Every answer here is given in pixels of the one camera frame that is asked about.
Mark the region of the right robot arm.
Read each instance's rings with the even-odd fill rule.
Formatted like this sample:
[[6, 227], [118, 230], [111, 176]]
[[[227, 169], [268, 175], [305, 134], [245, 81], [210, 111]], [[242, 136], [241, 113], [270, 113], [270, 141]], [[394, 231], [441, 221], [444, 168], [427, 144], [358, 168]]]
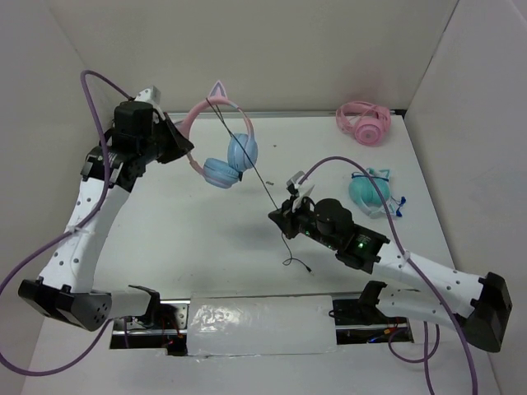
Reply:
[[286, 238], [304, 235], [333, 250], [345, 266], [374, 276], [359, 298], [367, 322], [384, 316], [418, 319], [459, 329], [480, 350], [501, 350], [512, 310], [502, 276], [479, 276], [402, 253], [385, 235], [358, 225], [336, 199], [305, 197], [299, 207], [286, 200], [268, 217]]

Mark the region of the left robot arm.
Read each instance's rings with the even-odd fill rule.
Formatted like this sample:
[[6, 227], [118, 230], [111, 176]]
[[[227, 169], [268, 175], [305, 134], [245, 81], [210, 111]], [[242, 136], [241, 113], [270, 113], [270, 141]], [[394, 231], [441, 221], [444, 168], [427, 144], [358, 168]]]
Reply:
[[162, 319], [158, 294], [130, 286], [124, 296], [94, 290], [100, 253], [120, 208], [147, 165], [186, 156], [193, 144], [152, 100], [128, 100], [114, 110], [114, 125], [93, 147], [82, 167], [77, 202], [65, 239], [34, 280], [24, 280], [18, 295], [45, 317], [93, 332], [113, 317], [132, 315], [144, 328]]

